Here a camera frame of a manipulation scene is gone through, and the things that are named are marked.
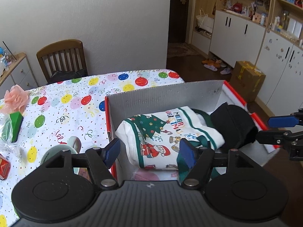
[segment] orange slipper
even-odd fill
[[[217,62],[214,62],[214,61],[208,63],[208,65],[209,65],[209,66],[214,66],[215,68],[220,68],[220,67],[221,67],[220,63],[217,63]]]
[[[208,64],[209,61],[210,61],[210,59],[203,60],[203,61],[202,61],[202,64]]]

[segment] pink flower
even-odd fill
[[[19,111],[24,112],[26,105],[29,102],[29,91],[24,91],[19,85],[14,85],[11,91],[6,91],[4,95],[4,107],[0,110],[1,113],[11,114]]]

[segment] light green mug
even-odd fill
[[[67,144],[59,144],[59,145],[56,145],[56,146],[50,148],[43,155],[43,157],[40,161],[40,165],[42,165],[45,161],[50,159],[52,156],[54,156],[55,154],[57,154],[61,150],[65,150],[65,149],[70,150],[72,152],[72,154],[78,154],[80,152],[80,149],[81,149],[80,139],[77,138],[76,136],[71,136],[69,138],[69,141],[67,142]],[[75,174],[79,173],[79,168],[78,167],[74,168],[74,173]]]

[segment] black cloth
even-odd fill
[[[228,153],[232,148],[238,149],[256,140],[258,129],[243,108],[224,103],[210,117],[215,129],[225,140],[222,152]]]
[[[48,84],[66,81],[75,78],[83,78],[87,76],[88,74],[86,69],[80,69],[77,72],[55,71],[54,74],[50,77]]]

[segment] mug handle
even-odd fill
[[[76,136],[71,136],[69,138],[69,141],[67,142],[67,145],[74,148],[77,153],[80,153],[81,150],[81,141]]]

